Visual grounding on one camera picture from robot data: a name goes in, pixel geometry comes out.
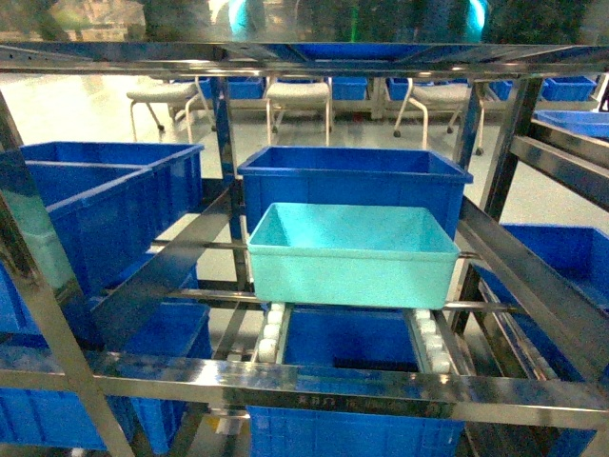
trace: blue bin stack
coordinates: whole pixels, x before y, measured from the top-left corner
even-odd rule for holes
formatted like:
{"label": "blue bin stack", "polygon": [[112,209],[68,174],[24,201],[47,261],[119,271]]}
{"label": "blue bin stack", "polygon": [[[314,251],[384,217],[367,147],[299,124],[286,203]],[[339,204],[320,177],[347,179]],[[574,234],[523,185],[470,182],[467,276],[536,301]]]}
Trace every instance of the blue bin stack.
{"label": "blue bin stack", "polygon": [[[145,255],[123,271],[108,286],[116,287],[141,267],[151,255]],[[193,268],[182,288],[197,288]],[[89,301],[90,307],[100,298]],[[166,357],[211,357],[209,307],[194,300],[167,299],[126,344],[125,352]],[[37,353],[28,348],[46,348],[41,336],[14,335],[3,347],[29,367],[37,363]],[[126,376],[138,376],[137,369],[122,369]],[[0,442],[45,447],[83,447],[104,450],[105,446],[78,397],[70,392],[0,389]],[[167,453],[186,411],[185,402],[109,397],[110,406],[128,437],[134,434],[130,413],[135,410],[155,454]]]}
{"label": "blue bin stack", "polygon": [[[296,307],[285,362],[324,368],[416,371],[400,311]],[[311,381],[313,389],[324,386]],[[369,388],[362,385],[362,394]],[[443,457],[464,423],[401,416],[249,407],[252,457]]]}
{"label": "blue bin stack", "polygon": [[[433,86],[431,81],[418,81],[416,86]],[[389,90],[389,98],[395,101],[401,101],[408,92],[408,78],[387,78],[387,89]]]}
{"label": "blue bin stack", "polygon": [[[604,312],[609,312],[609,237],[596,228],[504,225],[510,233],[536,253],[541,260],[578,288]],[[491,271],[477,267],[482,279],[504,303],[516,298]],[[548,336],[528,316],[514,319],[538,348],[550,367],[564,381],[581,377]]]}
{"label": "blue bin stack", "polygon": [[[21,214],[29,220],[29,232],[24,236],[36,246],[36,259],[50,284],[60,287],[67,279],[62,276],[64,270],[52,263],[54,252],[62,247],[84,293],[93,297],[75,305],[85,313],[99,302],[94,295],[102,288],[115,288],[127,280],[149,259],[149,254],[143,254],[151,241],[202,201],[201,149],[192,145],[94,143],[23,147],[21,151],[58,235],[49,233],[48,220],[36,221],[35,213]],[[8,181],[10,170],[4,169],[0,177]],[[20,199],[15,203],[23,211],[29,208],[23,199],[35,198],[10,191],[7,195]],[[198,287],[194,270],[183,287]],[[167,299],[128,342],[126,350],[209,358],[208,312],[207,306],[192,300]],[[82,313],[78,318],[85,319]],[[70,320],[70,324],[77,336],[96,342],[90,320],[85,321]],[[46,342],[2,265],[0,331],[13,333],[1,347],[12,350],[19,363],[27,361],[32,367],[45,362],[37,360],[39,354],[31,348],[45,348]],[[104,449],[75,394],[0,389],[0,400],[2,442]],[[129,440],[134,433],[131,413],[135,409],[158,454],[168,451],[186,408],[184,402],[154,399],[109,398],[109,402]]]}

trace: gray floor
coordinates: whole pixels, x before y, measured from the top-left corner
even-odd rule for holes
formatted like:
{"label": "gray floor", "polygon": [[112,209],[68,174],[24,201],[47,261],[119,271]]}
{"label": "gray floor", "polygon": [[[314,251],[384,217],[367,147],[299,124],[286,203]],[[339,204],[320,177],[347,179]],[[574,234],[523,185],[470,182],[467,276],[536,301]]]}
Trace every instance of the gray floor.
{"label": "gray floor", "polygon": [[[20,76],[0,75],[0,90],[5,95],[14,120],[26,144],[55,140],[74,141],[131,141],[128,116],[129,102],[125,92],[137,85],[149,84],[147,78],[127,76]],[[166,133],[160,137],[144,106],[136,108],[136,124],[140,141],[186,142],[184,123],[174,125],[164,106],[156,107]],[[266,143],[265,118],[262,112],[233,113],[235,149],[239,162],[256,152]],[[373,122],[368,116],[339,116],[331,135],[334,146],[418,149],[421,143],[421,125],[417,121],[404,122],[402,138],[392,135],[392,122]],[[215,133],[202,116],[197,116],[193,127],[197,141],[205,145],[202,155],[205,177],[220,177],[220,163]],[[484,129],[486,153],[472,159],[470,171],[474,184],[465,195],[479,202],[488,172],[491,154],[497,140],[499,122],[488,123]],[[429,147],[451,157],[457,134],[448,135],[445,123],[430,126]],[[322,145],[323,121],[313,115],[289,116],[280,127],[276,141],[282,145]],[[532,169],[520,165],[505,208],[503,221],[517,223],[552,223],[591,225],[609,231],[609,215],[581,199],[567,189],[553,183]],[[219,241],[229,241],[225,230]],[[232,280],[231,253],[208,252],[199,262],[202,279]],[[226,325],[228,311],[214,310],[212,335],[214,342]],[[260,313],[247,315],[242,330],[251,341],[260,326]],[[202,427],[201,433],[208,433]],[[218,440],[210,445],[206,439],[197,440],[190,455],[222,455],[226,442]],[[244,443],[237,448],[246,449]],[[0,448],[3,455],[47,455],[42,449]]]}

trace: blue plastic bin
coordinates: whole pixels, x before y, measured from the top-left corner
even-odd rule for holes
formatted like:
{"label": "blue plastic bin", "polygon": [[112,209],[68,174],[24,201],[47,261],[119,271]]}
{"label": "blue plastic bin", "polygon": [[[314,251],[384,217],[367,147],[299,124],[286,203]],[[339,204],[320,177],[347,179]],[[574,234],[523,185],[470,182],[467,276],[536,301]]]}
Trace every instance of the blue plastic bin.
{"label": "blue plastic bin", "polygon": [[[27,201],[21,205],[22,216],[31,221],[25,236],[36,246],[52,286],[60,287],[66,280],[66,269],[53,261],[53,253],[61,249],[58,241],[87,295],[100,290],[150,246],[155,230],[149,198],[154,176],[149,169],[31,163],[29,170],[59,240],[49,234],[44,221],[36,222],[35,214],[27,214]],[[7,192],[7,198],[33,197]],[[39,333],[1,265],[0,331]]]}
{"label": "blue plastic bin", "polygon": [[[349,362],[359,368],[417,363],[400,311],[330,307],[294,309],[285,362],[336,368],[348,368]],[[324,391],[319,381],[311,384]],[[252,457],[452,456],[464,426],[458,421],[375,414],[247,410]]]}
{"label": "blue plastic bin", "polygon": [[[212,353],[208,321],[207,305],[164,303],[127,343],[125,352],[208,359]],[[126,376],[138,376],[137,372],[121,371]],[[148,398],[131,398],[131,403],[152,451],[155,454],[168,452],[187,403]]]}
{"label": "blue plastic bin", "polygon": [[[109,397],[129,440],[134,433],[125,399]],[[0,388],[0,442],[45,447],[106,447],[74,393]]]}
{"label": "blue plastic bin", "polygon": [[368,87],[366,78],[332,78],[332,98],[334,100],[365,100]]}
{"label": "blue plastic bin", "polygon": [[585,76],[548,78],[542,96],[550,101],[585,102],[597,83]]}
{"label": "blue plastic bin", "polygon": [[[504,227],[599,308],[609,311],[609,238],[604,233],[590,227]],[[502,302],[516,303],[516,298],[495,274],[481,267],[476,269]],[[577,371],[530,317],[518,314],[513,317],[561,379],[581,380]]]}
{"label": "blue plastic bin", "polygon": [[145,143],[57,142],[25,146],[26,160],[133,165],[150,167],[154,173],[156,234],[161,234],[203,199],[201,145]]}
{"label": "blue plastic bin", "polygon": [[[163,303],[140,331],[129,340],[126,352],[169,357],[211,357],[209,307]],[[14,336],[6,345],[45,348],[40,336]],[[35,364],[35,358],[28,359]],[[110,397],[110,405],[129,440],[134,426],[127,398]],[[182,422],[186,403],[130,399],[156,454],[166,453]],[[0,389],[0,442],[45,447],[105,449],[78,397],[44,390]]]}
{"label": "blue plastic bin", "polygon": [[263,301],[387,308],[442,308],[459,256],[427,209],[296,203],[271,205],[248,250]]}
{"label": "blue plastic bin", "polygon": [[247,230],[271,203],[423,207],[455,236],[471,174],[436,152],[403,149],[269,147],[239,167]]}
{"label": "blue plastic bin", "polygon": [[500,100],[507,100],[514,83],[512,81],[493,81],[488,83],[488,87],[495,92]]}
{"label": "blue plastic bin", "polygon": [[[415,86],[433,86],[431,81],[419,81]],[[408,78],[387,78],[387,88],[389,89],[389,98],[395,101],[402,101],[408,92]]]}
{"label": "blue plastic bin", "polygon": [[609,138],[609,112],[535,111],[535,117],[580,135]]}
{"label": "blue plastic bin", "polygon": [[265,79],[230,77],[228,78],[228,92],[232,100],[259,100],[265,95]]}

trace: teal plastic bin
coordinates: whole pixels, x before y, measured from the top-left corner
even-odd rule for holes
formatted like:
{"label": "teal plastic bin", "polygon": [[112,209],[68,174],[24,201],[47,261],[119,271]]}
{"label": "teal plastic bin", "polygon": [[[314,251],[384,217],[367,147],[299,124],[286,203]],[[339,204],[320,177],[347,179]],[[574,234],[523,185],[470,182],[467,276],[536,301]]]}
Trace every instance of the teal plastic bin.
{"label": "teal plastic bin", "polygon": [[444,305],[459,249],[428,209],[275,203],[248,244],[263,301]]}

